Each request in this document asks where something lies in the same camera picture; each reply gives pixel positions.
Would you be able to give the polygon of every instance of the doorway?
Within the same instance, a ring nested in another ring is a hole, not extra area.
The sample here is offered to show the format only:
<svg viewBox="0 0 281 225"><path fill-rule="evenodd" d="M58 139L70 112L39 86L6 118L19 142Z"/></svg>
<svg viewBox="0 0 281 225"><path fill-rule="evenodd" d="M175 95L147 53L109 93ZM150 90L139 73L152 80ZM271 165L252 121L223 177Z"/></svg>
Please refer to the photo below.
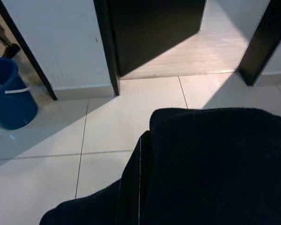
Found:
<svg viewBox="0 0 281 225"><path fill-rule="evenodd" d="M270 0L207 0L200 31L122 79L230 73Z"/></svg>
<svg viewBox="0 0 281 225"><path fill-rule="evenodd" d="M272 1L94 0L115 92L119 79L235 71Z"/></svg>

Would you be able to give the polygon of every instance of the bucket rim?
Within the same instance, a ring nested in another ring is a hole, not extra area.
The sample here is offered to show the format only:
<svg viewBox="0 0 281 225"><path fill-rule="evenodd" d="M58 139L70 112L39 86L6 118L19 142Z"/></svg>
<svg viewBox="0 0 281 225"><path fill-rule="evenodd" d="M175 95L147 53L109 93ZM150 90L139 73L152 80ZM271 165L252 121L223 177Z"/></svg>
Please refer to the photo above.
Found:
<svg viewBox="0 0 281 225"><path fill-rule="evenodd" d="M13 70L12 70L12 75L8 78L8 80L0 87L0 92L2 92L11 82L12 82L12 80L13 80L13 78L15 77L15 76L17 76L18 75L18 66L17 66L17 64L13 61L13 60L11 60L11 59L6 59L6 58L0 58L0 61L5 61L6 63L9 63L9 64L11 64L12 65L12 67L13 67Z"/></svg>

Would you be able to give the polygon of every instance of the door frame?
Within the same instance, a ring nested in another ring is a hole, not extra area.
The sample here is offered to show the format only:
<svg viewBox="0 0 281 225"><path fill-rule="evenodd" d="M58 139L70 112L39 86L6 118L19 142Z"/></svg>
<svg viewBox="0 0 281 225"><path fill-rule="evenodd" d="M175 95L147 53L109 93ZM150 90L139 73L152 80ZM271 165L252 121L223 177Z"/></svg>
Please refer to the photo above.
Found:
<svg viewBox="0 0 281 225"><path fill-rule="evenodd" d="M118 52L108 0L94 0L99 28L102 36L111 83L118 95ZM237 67L248 86L253 86L262 70L281 42L281 0L271 0L249 42L245 54Z"/></svg>
<svg viewBox="0 0 281 225"><path fill-rule="evenodd" d="M241 60L238 71L253 86L281 42L281 0L271 0Z"/></svg>
<svg viewBox="0 0 281 225"><path fill-rule="evenodd" d="M97 14L109 77L115 95L120 95L118 51L115 45L115 36L111 19L111 10L108 0L93 0Z"/></svg>
<svg viewBox="0 0 281 225"><path fill-rule="evenodd" d="M56 97L56 95L55 95L55 93L54 93L54 91L51 87L51 84L50 84L49 80L45 76L45 74L44 74L43 70L41 69L39 63L37 62L36 58L32 54L32 52L29 49L27 43L25 42L23 36L19 32L17 26L15 25L13 19L10 17L7 9L5 8L5 6L4 6L4 4L2 3L1 0L0 0L0 15L2 16L2 18L3 18L4 22L6 23L6 25L8 26L8 28L11 30L12 34L14 35L15 39L19 43L23 52L26 54L29 62L31 63L31 65L35 69L37 75L39 76L39 78L43 82L44 86L47 88L51 98L53 100L57 100L57 97Z"/></svg>

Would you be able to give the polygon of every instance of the bucket handle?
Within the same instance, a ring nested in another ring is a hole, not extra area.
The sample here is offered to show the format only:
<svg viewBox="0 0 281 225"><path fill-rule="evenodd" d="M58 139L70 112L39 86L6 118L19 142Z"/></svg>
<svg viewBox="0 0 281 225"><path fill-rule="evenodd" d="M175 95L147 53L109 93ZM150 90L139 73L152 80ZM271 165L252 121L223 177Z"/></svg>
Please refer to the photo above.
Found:
<svg viewBox="0 0 281 225"><path fill-rule="evenodd" d="M29 91L30 88L27 87L27 88L23 88L23 89L19 89L19 90L6 90L4 91L5 94L16 94L16 93L22 93L22 92L26 92L26 91Z"/></svg>

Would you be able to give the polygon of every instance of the white tile floor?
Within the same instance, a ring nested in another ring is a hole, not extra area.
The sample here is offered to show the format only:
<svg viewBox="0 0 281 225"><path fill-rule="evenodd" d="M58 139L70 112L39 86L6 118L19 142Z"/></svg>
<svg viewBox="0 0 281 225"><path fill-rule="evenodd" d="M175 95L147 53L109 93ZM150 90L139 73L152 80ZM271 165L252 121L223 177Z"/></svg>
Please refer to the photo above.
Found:
<svg viewBox="0 0 281 225"><path fill-rule="evenodd" d="M248 106L281 115L281 86L217 74L121 81L114 99L49 102L26 127L0 129L0 225L34 225L58 203L120 178L158 108Z"/></svg>

